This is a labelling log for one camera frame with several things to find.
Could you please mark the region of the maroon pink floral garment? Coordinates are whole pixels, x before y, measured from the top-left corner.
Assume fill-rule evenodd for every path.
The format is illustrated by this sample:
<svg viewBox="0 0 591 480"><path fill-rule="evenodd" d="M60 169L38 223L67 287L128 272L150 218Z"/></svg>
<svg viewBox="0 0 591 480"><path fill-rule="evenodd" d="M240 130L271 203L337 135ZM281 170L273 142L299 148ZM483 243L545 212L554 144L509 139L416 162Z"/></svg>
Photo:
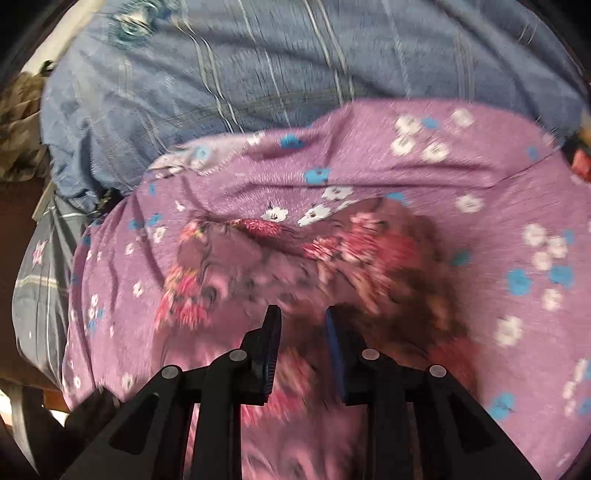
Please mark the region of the maroon pink floral garment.
<svg viewBox="0 0 591 480"><path fill-rule="evenodd" d="M269 402L242 410L246 479L348 479L363 460L365 412L342 404L332 382L331 306L401 365L440 363L477 388L440 235L399 202L360 201L304 227L191 219L156 309L153 366L211 363L271 305L283 314L280 353Z"/></svg>

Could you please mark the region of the grey star pillow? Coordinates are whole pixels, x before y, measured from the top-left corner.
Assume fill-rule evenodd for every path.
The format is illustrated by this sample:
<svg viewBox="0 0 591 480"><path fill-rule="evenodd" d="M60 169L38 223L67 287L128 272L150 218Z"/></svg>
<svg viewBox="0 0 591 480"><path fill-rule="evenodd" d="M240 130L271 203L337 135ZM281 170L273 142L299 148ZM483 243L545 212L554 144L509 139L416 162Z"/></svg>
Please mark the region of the grey star pillow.
<svg viewBox="0 0 591 480"><path fill-rule="evenodd" d="M61 385L71 265L87 215L56 197L36 222L19 268L12 320L19 354Z"/></svg>

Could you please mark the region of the purple floral bedsheet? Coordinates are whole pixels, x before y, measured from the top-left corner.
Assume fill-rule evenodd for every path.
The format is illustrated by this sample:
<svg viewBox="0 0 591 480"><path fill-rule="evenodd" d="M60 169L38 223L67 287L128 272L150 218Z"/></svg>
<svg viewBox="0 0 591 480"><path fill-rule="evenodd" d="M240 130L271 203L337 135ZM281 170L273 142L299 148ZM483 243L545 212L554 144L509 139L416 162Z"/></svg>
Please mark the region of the purple floral bedsheet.
<svg viewBox="0 0 591 480"><path fill-rule="evenodd" d="M135 395L183 226L304 227L370 199L432 220L475 347L483 404L545 479L590 434L590 187L525 118L452 101L356 101L308 127L182 143L76 249L62 366L69 406Z"/></svg>

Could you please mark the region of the brown bed headboard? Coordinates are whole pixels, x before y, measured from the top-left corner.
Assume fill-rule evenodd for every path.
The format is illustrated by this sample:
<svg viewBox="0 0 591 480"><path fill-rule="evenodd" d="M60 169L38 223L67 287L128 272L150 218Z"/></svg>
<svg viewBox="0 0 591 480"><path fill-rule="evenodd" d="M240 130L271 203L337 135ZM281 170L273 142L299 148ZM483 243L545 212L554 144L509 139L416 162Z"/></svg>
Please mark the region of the brown bed headboard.
<svg viewBox="0 0 591 480"><path fill-rule="evenodd" d="M17 351L12 322L14 285L35 228L35 222L31 215L41 196L42 189L42 180L1 183L1 378L41 390L57 391L58 388Z"/></svg>

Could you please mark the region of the brown camouflage cloth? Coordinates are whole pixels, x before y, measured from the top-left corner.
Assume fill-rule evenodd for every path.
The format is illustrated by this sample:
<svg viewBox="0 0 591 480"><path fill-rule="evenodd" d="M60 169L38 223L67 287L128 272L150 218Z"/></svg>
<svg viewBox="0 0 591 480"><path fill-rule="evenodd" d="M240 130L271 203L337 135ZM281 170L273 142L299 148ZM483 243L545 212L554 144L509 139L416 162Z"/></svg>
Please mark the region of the brown camouflage cloth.
<svg viewBox="0 0 591 480"><path fill-rule="evenodd" d="M2 92L0 174L4 183L48 176L50 157L41 141L40 106L52 70L53 62L46 61L37 74L20 73Z"/></svg>

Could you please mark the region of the blue plaid quilt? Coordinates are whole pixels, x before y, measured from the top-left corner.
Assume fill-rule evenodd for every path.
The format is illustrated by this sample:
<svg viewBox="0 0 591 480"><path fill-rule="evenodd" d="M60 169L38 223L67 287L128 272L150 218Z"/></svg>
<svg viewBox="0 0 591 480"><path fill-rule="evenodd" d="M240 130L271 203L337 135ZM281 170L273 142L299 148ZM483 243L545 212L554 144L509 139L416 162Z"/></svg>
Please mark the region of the blue plaid quilt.
<svg viewBox="0 0 591 480"><path fill-rule="evenodd" d="M590 102L566 28L520 1L107 1L50 75L58 194L93 210L170 148L360 98L459 98L563 134Z"/></svg>

